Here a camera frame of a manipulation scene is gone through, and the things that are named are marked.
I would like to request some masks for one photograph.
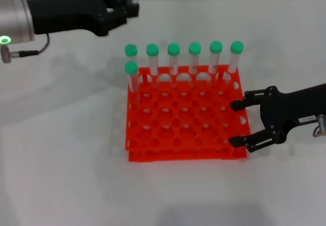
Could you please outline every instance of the green cap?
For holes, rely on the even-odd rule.
[[[189,45],[189,53],[192,55],[198,55],[200,54],[200,51],[202,50],[202,47],[199,43],[193,42]]]
[[[231,52],[234,54],[241,54],[243,52],[243,43],[241,41],[234,41],[231,44]]]
[[[126,47],[124,47],[124,52],[128,57],[135,57],[138,53],[137,46],[134,44],[127,44]]]
[[[179,55],[180,54],[179,45],[176,44],[176,43],[169,44],[169,46],[168,46],[168,54],[173,56],[173,57],[176,57],[177,55]]]
[[[124,70],[128,75],[134,75],[137,73],[138,66],[136,62],[130,61],[124,65]]]
[[[156,44],[149,44],[146,47],[146,53],[150,57],[155,57],[158,55],[158,46]]]
[[[220,41],[213,41],[210,44],[209,50],[214,54],[219,54],[222,52],[223,45]]]

